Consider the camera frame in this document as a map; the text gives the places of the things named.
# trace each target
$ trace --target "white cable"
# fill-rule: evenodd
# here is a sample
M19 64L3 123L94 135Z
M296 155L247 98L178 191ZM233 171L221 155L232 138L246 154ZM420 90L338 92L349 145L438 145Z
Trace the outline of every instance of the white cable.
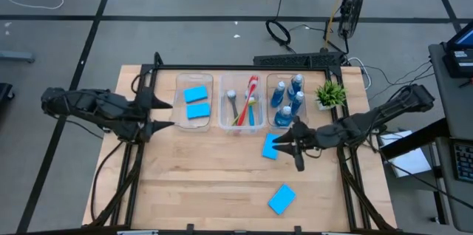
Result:
M356 57L352 57L352 58L349 58L348 61L351 61L351 60L357 60L360 64L361 64L361 67L363 67L363 70L364 70L364 73L366 73L367 75L367 78L368 78L368 86L364 87L365 90L368 90L368 88L371 87L371 77L370 75L368 74L368 71L367 71L367 68L364 67L364 64L363 62L361 62L361 60L359 58L356 58Z
M46 9L46 10L56 10L56 9L60 8L62 6L62 4L64 4L64 0L61 0L61 3L56 7L35 6L35 5L22 4L22 3L19 3L19 2L13 1L13 0L8 0L8 1L13 3L13 4L17 4L18 6L22 6L22 7L31 7L31 8Z

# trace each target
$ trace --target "white pot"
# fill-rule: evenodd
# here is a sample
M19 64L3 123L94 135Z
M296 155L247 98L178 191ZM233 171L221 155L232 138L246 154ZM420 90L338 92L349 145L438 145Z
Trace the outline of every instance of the white pot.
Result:
M319 110L329 110L336 107L336 106L324 106L322 105L320 101L316 101L316 102L317 102L317 106L319 106Z

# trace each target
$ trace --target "gray floor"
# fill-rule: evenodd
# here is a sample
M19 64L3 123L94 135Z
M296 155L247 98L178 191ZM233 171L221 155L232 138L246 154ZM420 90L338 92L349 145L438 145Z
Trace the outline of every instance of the gray floor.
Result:
M53 6L58 0L17 0ZM0 0L0 15L94 15L100 0L65 0L59 10L18 7ZM458 17L470 18L468 0L450 0ZM109 0L105 15L136 16L272 16L279 0ZM335 0L282 0L281 16L328 16ZM447 18L441 0L365 0L363 17ZM31 188L51 138L55 121L40 107L48 86L70 85L89 33L91 21L0 21L0 50L30 51L34 64L0 63L0 81L15 85L16 99L0 122L0 234L16 231ZM295 27L300 23L284 23ZM322 27L322 23L309 23ZM360 23L350 39L350 57L383 69L391 81L427 61L429 44L455 34L451 24ZM297 52L316 52L323 42L319 31L298 29L291 33ZM102 21L92 45L80 88L114 89L122 64L150 63L159 51L166 64L252 64L255 55L284 54L271 40L264 22ZM388 84L369 69L371 98ZM434 78L419 81L438 98ZM370 100L383 103L391 88ZM443 117L440 100L424 114L404 115L390 128L417 130ZM29 231L76 228L92 183L101 142L76 126L66 125L52 162ZM428 222L436 215L433 197L417 191L412 183L397 180L386 169L392 203L400 228L425 234L460 234L452 227Z

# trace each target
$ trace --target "wooden table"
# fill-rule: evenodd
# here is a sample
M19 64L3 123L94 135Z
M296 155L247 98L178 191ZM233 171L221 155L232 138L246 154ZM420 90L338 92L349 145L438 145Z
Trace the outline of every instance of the wooden table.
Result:
M129 100L134 97L130 83L140 66L123 66L116 93ZM160 70L155 93L172 103L175 78L182 72L202 72L214 76L214 95L210 129L207 132L183 132L169 127L156 133L146 144L135 203L132 228L184 230L188 223L196 230L349 231L347 209L335 149L323 151L317 159L305 158L305 171L298 172L290 155L278 160L261 156L268 129L248 136L226 134L217 123L218 88L221 74L228 71ZM259 72L265 76L270 71ZM323 72L302 72L307 101L314 101L314 91L325 81ZM348 90L350 113L369 110L363 79L358 67L342 68ZM153 110L152 118L168 120L171 110ZM308 126L317 128L331 123L330 111L320 112L307 102ZM118 144L113 134L106 134L98 164ZM105 164L98 179L95 213L109 202L117 189L124 146ZM394 212L382 162L378 154L360 147L358 160L364 191L385 220L395 226ZM278 188L287 183L296 199L280 216L268 206ZM127 194L122 200L119 224L123 223ZM353 195L358 227L362 227L358 200ZM83 223L91 222L90 199Z

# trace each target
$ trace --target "potted plant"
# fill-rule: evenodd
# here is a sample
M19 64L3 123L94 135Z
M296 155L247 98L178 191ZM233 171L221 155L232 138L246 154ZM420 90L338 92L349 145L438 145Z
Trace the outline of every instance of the potted plant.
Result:
M338 83L326 81L317 91L317 105L320 110L332 109L334 106L343 105L347 90Z

